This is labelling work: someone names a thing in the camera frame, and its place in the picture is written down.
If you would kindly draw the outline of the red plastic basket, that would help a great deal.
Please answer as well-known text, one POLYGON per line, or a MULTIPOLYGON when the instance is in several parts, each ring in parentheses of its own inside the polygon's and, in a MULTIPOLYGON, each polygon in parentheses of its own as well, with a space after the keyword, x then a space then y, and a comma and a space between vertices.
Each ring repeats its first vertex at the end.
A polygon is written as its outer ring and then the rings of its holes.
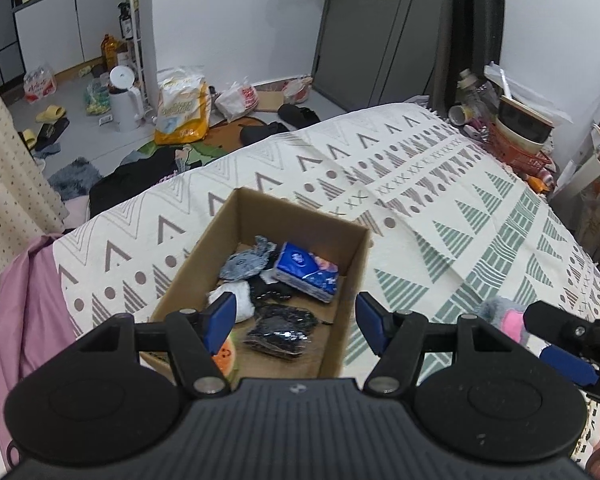
POLYGON ((488 147, 500 162, 505 162, 506 165, 532 176, 536 176, 543 168, 552 163, 550 158, 542 152, 530 154, 518 148, 509 142, 495 126, 489 127, 488 147))

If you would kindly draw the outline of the black cream bowl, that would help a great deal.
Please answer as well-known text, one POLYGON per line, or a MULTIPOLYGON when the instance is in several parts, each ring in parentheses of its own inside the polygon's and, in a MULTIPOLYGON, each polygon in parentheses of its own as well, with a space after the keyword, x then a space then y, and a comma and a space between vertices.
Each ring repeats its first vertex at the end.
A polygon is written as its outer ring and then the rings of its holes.
POLYGON ((501 96, 496 128, 516 148, 535 155, 542 150, 554 125, 527 105, 501 96))

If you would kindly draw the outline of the grey pink plush paw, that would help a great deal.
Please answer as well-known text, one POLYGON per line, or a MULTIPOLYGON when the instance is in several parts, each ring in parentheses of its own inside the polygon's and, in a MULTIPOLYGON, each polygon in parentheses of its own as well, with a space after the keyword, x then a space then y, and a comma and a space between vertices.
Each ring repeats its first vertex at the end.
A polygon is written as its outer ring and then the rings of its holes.
POLYGON ((525 310, 525 307, 513 300, 495 296, 483 301, 477 314, 510 339, 525 346, 529 339, 529 333, 524 327, 525 310))

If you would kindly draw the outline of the pink bed sheet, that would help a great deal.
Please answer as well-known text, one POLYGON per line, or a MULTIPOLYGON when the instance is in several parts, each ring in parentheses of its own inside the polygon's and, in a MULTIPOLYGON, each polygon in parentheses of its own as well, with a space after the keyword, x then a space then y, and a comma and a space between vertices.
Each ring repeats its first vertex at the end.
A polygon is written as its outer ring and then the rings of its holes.
POLYGON ((8 394, 76 340, 53 256, 55 235, 29 244, 0 274, 0 453, 12 440, 5 422, 8 394))

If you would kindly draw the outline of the patterned cream green blanket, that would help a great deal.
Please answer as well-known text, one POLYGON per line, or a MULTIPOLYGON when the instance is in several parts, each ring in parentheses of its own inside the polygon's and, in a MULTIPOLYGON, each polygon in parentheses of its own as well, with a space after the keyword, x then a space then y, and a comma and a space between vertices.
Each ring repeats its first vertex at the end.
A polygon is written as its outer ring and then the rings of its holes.
POLYGON ((159 183, 53 244, 50 338, 111 315, 146 322, 236 188, 370 234, 361 287, 438 323, 502 297, 600 320, 600 271, 538 194, 414 104, 372 107, 272 136, 159 183))

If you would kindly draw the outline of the brown cardboard box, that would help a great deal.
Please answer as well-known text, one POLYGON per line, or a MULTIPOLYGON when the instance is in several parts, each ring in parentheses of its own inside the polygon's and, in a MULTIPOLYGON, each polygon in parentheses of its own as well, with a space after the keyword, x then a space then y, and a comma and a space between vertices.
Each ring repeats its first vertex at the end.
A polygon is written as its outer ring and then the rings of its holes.
POLYGON ((364 226, 238 188, 214 216, 152 315, 236 306, 214 358, 242 378, 336 378, 370 244, 364 226))

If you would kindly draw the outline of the blue tissue pack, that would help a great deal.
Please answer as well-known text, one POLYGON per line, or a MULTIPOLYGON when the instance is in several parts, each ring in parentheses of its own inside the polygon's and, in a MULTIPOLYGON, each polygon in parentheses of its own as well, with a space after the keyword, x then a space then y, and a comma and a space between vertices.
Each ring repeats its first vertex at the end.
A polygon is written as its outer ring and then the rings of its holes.
POLYGON ((324 304, 329 304, 336 296, 338 266, 289 242, 280 248, 272 271, 277 281, 324 304))

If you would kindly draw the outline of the white red plastic bag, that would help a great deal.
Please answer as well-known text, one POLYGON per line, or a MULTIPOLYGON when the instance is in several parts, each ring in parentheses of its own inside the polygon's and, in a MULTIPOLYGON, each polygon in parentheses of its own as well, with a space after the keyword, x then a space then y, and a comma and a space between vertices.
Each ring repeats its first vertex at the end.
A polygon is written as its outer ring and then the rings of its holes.
POLYGON ((221 92, 214 104, 227 122, 234 122, 258 107, 259 96, 256 88, 245 78, 241 82, 235 81, 230 88, 221 92))

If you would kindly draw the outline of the black hair clip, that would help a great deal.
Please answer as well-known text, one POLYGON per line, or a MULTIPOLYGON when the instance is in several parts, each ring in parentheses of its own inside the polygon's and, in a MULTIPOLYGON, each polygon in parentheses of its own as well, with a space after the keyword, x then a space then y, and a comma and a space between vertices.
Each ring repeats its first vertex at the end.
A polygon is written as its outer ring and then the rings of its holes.
POLYGON ((294 296, 290 286, 280 281, 268 283, 260 274, 248 278, 249 296, 255 306, 266 302, 281 304, 294 296))

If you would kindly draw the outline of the white cloth bundle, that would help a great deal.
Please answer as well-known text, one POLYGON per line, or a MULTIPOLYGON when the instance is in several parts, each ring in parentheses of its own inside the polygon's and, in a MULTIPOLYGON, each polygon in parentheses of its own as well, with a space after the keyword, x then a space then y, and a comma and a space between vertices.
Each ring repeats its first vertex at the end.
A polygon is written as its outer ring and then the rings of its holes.
POLYGON ((220 298, 224 292, 230 292, 236 300, 236 323, 250 320, 254 315, 254 304, 250 296, 250 287, 247 281, 226 282, 219 284, 208 293, 208 304, 220 298))

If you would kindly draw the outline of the yellow slippers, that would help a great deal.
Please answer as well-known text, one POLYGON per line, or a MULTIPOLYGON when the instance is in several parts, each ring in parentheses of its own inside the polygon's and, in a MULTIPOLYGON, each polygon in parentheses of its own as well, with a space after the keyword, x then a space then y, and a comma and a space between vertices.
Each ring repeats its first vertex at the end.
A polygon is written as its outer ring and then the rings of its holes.
POLYGON ((70 124, 67 111, 62 106, 50 105, 35 117, 40 126, 37 132, 32 129, 20 131, 20 139, 29 151, 42 151, 57 142, 70 124))

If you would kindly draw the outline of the black item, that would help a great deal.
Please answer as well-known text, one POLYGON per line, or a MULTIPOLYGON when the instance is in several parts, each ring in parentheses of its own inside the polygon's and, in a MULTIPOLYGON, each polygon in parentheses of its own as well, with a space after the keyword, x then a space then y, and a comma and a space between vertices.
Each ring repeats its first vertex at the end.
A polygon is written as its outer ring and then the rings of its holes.
POLYGON ((318 324, 309 310, 264 304, 254 312, 254 325, 246 333, 244 344, 269 356, 295 360, 306 350, 318 324))

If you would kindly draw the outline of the plush hamburger toy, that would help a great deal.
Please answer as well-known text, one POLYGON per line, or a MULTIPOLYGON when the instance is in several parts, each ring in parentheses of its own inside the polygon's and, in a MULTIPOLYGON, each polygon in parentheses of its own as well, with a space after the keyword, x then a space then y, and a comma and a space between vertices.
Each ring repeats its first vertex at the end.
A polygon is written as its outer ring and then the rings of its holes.
POLYGON ((222 374, 231 380, 236 370, 236 346, 232 335, 228 335, 220 350, 212 356, 213 362, 222 374))

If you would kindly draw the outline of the water bottle pack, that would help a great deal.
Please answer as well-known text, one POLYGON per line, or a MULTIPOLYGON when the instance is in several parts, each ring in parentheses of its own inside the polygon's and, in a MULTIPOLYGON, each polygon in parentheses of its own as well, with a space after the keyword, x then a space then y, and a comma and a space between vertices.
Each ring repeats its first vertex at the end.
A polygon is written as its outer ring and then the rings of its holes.
POLYGON ((23 77, 24 99, 32 104, 56 92, 55 73, 48 64, 30 70, 23 77))

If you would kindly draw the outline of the white electric kettle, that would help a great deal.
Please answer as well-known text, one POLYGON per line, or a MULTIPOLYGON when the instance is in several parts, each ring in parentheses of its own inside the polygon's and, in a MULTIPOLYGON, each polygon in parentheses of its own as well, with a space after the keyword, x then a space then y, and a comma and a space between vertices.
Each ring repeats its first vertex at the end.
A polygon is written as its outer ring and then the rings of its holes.
POLYGON ((144 101, 129 66, 119 65, 111 70, 108 92, 116 128, 120 132, 137 129, 144 120, 144 101))

